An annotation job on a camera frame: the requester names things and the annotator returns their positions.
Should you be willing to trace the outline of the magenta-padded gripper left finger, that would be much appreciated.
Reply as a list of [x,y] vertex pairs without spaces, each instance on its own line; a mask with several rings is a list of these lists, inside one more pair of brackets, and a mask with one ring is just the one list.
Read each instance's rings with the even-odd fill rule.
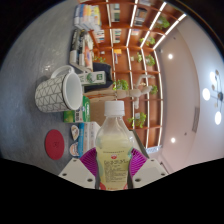
[[59,177],[76,185],[95,185],[97,174],[96,149],[92,148],[80,159],[71,159],[60,172]]

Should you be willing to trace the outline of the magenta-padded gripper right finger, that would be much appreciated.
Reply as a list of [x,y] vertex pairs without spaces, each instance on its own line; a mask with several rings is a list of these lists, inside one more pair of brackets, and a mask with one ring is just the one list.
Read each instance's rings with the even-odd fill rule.
[[139,150],[131,151],[129,175],[134,188],[140,188],[168,175],[156,159],[148,159]]

